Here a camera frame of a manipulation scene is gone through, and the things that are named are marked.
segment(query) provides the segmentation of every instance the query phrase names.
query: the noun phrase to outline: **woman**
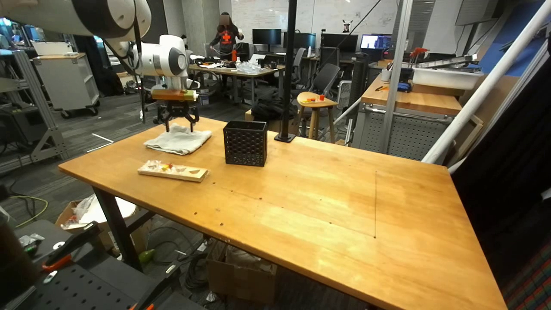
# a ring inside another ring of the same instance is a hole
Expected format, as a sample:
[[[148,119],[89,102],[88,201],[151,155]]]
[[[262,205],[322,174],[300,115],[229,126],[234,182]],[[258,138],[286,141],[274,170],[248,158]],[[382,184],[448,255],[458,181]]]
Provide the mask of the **woman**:
[[[234,26],[227,12],[220,14],[217,34],[210,41],[210,48],[213,48],[215,43],[220,43],[220,58],[229,60],[231,50],[236,45],[236,38],[243,40],[243,33]]]

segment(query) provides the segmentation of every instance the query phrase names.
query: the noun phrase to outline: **cabinet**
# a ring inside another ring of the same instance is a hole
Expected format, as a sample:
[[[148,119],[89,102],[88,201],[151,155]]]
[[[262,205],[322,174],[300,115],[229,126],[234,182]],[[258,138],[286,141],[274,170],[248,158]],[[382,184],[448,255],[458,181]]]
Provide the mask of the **cabinet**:
[[[100,91],[84,53],[43,55],[34,67],[48,91],[50,103],[62,117],[86,108],[98,114]]]

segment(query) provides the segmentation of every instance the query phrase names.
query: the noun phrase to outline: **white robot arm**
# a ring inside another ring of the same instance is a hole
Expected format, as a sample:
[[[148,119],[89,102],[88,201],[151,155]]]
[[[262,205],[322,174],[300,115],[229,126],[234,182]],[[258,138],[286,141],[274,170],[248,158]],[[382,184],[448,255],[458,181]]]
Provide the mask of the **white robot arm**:
[[[186,76],[182,38],[163,34],[158,45],[141,43],[151,24],[146,0],[0,0],[0,15],[48,31],[100,36],[134,74],[176,81]]]

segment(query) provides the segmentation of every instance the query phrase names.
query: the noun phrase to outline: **computer monitor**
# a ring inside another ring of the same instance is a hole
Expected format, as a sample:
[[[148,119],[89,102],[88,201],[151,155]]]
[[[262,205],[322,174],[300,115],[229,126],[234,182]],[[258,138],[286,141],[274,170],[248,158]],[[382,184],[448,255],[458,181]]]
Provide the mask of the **computer monitor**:
[[[391,50],[391,34],[363,34],[360,41],[360,50]]]
[[[337,46],[341,53],[353,53],[358,46],[358,34],[324,33],[320,46]]]
[[[270,52],[272,45],[281,45],[281,29],[253,29],[253,43],[267,45]]]
[[[282,46],[287,48],[287,31],[284,33],[282,38]],[[294,33],[294,45],[293,48],[310,48],[315,52],[315,33]]]

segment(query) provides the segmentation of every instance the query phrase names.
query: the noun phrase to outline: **white machine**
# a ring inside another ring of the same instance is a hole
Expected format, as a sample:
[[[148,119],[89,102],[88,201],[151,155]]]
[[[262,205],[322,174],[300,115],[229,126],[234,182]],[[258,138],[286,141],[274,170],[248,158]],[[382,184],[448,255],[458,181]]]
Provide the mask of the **white machine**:
[[[150,31],[146,0],[0,0],[0,15],[48,31],[100,36],[132,74],[165,76],[169,89],[182,89],[189,55],[186,41],[163,34],[141,43]]]

